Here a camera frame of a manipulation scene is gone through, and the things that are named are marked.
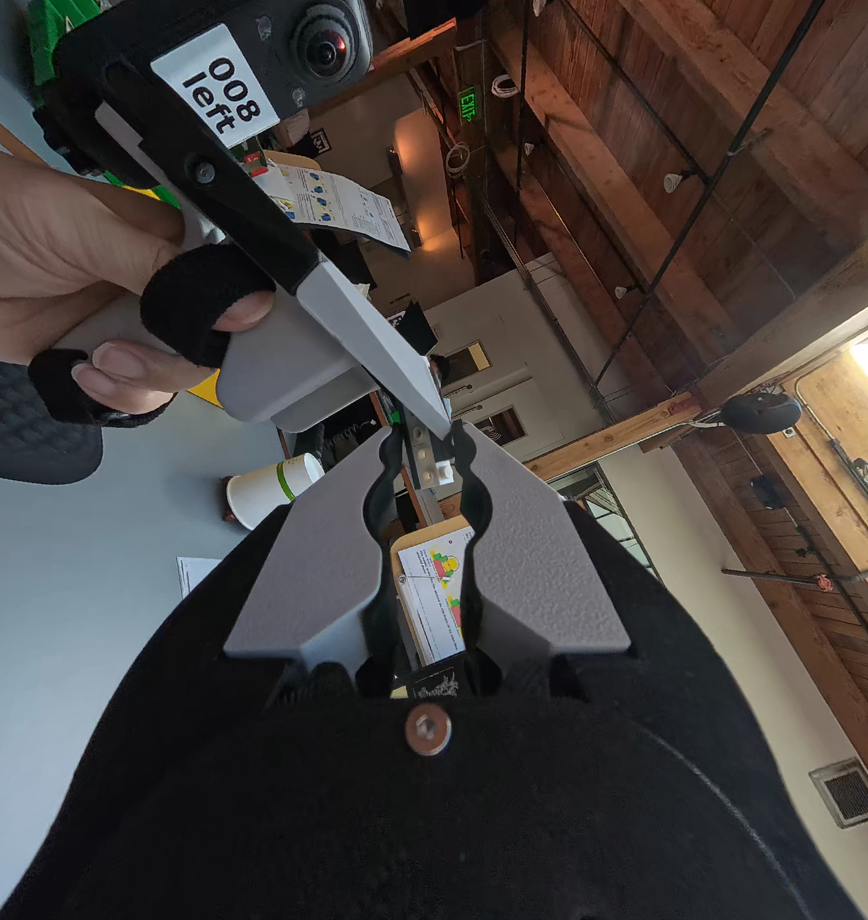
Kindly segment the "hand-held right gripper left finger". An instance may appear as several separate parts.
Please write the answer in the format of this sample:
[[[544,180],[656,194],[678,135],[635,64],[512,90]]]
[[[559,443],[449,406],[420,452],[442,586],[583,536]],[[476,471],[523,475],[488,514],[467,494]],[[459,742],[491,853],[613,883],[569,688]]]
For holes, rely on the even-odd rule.
[[[286,508],[287,516],[223,650],[236,659],[337,663],[357,682],[391,682],[400,641],[382,517],[402,466],[385,428]]]

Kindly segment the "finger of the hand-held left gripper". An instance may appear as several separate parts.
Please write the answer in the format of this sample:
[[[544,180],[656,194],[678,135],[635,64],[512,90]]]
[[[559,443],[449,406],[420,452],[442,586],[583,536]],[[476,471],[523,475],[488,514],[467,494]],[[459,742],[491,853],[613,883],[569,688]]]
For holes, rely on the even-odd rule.
[[[295,293],[304,310],[382,387],[440,439],[451,418],[430,371],[428,359],[360,295],[328,259],[299,284]]]

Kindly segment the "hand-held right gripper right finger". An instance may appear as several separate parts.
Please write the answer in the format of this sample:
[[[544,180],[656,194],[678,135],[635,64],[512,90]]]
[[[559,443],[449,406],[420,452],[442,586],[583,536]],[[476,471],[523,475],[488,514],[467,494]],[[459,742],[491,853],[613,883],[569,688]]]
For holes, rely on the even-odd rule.
[[[463,558],[462,634],[499,669],[628,650],[627,634],[562,497],[463,421],[451,429],[474,535]]]

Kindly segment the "grey lego strip assembly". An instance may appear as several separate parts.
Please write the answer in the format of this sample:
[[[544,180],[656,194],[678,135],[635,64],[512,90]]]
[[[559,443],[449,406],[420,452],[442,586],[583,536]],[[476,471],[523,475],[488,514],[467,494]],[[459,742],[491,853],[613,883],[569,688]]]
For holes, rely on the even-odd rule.
[[[454,454],[450,439],[430,431],[408,408],[401,409],[406,468],[416,489],[437,489],[454,483]]]

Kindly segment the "lego instruction booklet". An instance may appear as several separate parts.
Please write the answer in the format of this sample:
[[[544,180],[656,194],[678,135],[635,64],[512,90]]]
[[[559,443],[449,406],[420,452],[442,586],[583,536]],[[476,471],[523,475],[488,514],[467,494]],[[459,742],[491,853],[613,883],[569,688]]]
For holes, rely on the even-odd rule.
[[[176,557],[179,589],[182,599],[221,564],[220,558]]]

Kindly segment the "black lego set box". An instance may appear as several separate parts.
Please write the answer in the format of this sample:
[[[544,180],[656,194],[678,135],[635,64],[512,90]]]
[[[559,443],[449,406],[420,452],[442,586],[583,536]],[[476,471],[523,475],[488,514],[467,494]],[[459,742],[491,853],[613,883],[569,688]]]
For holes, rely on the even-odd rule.
[[[422,700],[468,695],[471,687],[464,656],[456,655],[410,673],[405,680],[405,690],[407,698]]]

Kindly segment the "person's left hand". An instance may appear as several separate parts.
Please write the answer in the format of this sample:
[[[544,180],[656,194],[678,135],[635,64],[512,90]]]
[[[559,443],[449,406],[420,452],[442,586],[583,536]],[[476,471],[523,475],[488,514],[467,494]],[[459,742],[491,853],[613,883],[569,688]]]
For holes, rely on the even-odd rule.
[[[27,365],[123,293],[141,294],[182,250],[181,214],[162,201],[0,151],[0,362]],[[274,294],[248,293],[215,322],[256,328]],[[106,409],[144,416],[212,373],[176,354],[109,339],[72,370]]]

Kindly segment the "curled printed instruction sheet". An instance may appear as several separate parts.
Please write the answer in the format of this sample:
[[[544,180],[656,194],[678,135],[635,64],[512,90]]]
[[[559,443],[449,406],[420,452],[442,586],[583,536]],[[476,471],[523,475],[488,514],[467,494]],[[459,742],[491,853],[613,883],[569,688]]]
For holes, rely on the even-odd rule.
[[[412,249],[391,201],[348,178],[270,163],[254,181],[294,224],[348,231],[405,253]]]

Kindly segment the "white paper cup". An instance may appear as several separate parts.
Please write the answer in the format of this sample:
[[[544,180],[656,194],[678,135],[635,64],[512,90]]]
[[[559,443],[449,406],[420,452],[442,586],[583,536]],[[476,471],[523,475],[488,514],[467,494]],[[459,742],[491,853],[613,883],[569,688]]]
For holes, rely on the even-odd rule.
[[[325,469],[313,454],[300,454],[256,471],[233,476],[224,483],[223,518],[248,531],[279,507],[297,497],[325,476]]]

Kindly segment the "illustrated task sheet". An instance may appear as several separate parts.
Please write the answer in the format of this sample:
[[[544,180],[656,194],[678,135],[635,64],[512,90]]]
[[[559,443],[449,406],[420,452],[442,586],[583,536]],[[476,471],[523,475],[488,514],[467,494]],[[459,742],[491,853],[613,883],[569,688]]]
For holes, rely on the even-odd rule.
[[[463,652],[462,584],[465,550],[474,529],[462,516],[419,531],[395,550],[396,587],[424,666]]]

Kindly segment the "black dome speaker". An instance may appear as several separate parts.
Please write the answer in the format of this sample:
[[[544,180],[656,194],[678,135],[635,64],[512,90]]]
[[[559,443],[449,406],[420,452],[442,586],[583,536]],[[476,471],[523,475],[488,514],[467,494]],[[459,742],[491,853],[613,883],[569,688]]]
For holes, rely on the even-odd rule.
[[[796,398],[762,391],[728,399],[720,409],[719,420],[733,431],[769,435],[794,428],[802,414]]]

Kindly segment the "black wrist rest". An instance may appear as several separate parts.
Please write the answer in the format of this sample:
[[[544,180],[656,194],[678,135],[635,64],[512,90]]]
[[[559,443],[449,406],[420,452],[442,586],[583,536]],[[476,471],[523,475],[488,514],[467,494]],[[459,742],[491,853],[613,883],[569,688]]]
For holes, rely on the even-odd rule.
[[[0,362],[0,478],[69,485],[94,474],[102,460],[99,429],[54,420],[26,368]]]

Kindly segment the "wooden post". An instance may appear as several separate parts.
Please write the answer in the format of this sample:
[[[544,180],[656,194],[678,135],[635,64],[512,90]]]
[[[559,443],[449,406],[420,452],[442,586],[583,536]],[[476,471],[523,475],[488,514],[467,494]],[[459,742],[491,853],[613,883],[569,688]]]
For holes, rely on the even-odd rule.
[[[635,416],[538,456],[524,466],[544,482],[550,482],[603,457],[688,424],[699,418],[702,411],[702,406],[691,393],[680,393]]]

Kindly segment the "wall vent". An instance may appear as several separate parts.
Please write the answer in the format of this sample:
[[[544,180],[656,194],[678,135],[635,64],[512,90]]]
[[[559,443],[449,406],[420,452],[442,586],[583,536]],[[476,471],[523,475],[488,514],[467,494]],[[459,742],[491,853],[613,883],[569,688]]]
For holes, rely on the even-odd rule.
[[[808,776],[838,828],[847,830],[868,822],[868,771],[861,760],[825,765]]]

